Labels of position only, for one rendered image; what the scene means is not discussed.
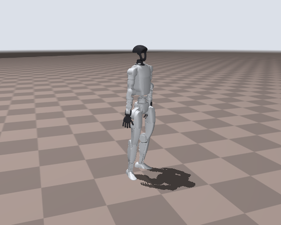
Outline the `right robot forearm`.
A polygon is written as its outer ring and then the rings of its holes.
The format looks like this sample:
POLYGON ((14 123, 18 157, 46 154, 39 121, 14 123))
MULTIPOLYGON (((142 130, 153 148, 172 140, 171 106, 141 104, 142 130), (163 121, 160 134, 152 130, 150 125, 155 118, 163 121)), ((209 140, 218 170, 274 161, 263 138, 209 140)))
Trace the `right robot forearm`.
POLYGON ((130 114, 130 111, 132 109, 132 104, 133 104, 133 97, 131 96, 132 90, 128 89, 127 94, 126 94, 126 114, 130 114))

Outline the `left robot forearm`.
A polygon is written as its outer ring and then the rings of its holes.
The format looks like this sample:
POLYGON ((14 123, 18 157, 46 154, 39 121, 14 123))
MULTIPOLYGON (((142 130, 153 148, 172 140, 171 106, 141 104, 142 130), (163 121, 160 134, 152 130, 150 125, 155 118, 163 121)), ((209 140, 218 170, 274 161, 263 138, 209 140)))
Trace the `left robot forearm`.
POLYGON ((149 103, 149 105, 150 105, 150 103, 152 102, 152 93, 153 93, 153 89, 152 90, 150 90, 150 93, 149 94, 147 94, 147 98, 146 98, 146 100, 147 100, 147 102, 149 103))

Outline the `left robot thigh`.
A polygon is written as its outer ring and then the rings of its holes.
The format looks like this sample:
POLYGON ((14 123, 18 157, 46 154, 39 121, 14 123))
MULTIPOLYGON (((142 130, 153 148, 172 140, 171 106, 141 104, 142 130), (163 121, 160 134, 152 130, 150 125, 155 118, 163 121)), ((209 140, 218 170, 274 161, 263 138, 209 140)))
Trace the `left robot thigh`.
POLYGON ((142 143, 145 143, 152 135, 154 127, 155 127, 155 108, 150 106, 148 107, 148 111, 145 113, 145 133, 140 134, 139 140, 142 143))

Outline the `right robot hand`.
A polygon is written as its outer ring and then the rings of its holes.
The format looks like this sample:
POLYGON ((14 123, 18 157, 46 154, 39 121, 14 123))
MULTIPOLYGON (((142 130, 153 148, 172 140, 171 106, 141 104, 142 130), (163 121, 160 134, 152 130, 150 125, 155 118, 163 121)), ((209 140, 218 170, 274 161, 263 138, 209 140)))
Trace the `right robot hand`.
POLYGON ((125 127, 126 127, 126 124, 127 124, 127 128, 128 128, 128 125, 129 125, 129 128, 131 128, 130 127, 130 122, 132 123, 132 125, 133 125, 133 122, 132 122, 132 120, 131 120, 131 113, 132 113, 132 110, 130 111, 130 114, 126 114, 125 113, 125 117, 124 117, 124 119, 123 119, 123 125, 122 126, 124 126, 124 122, 125 122, 125 127))

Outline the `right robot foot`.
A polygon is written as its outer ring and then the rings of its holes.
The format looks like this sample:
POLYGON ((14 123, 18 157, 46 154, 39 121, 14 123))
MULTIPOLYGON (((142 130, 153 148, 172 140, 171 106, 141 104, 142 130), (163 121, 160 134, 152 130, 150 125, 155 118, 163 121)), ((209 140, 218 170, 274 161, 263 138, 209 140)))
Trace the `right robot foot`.
POLYGON ((131 170, 130 170, 130 172, 128 172, 128 169, 127 169, 127 170, 126 170, 126 174, 128 175, 129 179, 131 179, 131 180, 137 180, 136 176, 134 175, 133 172, 131 172, 131 170))

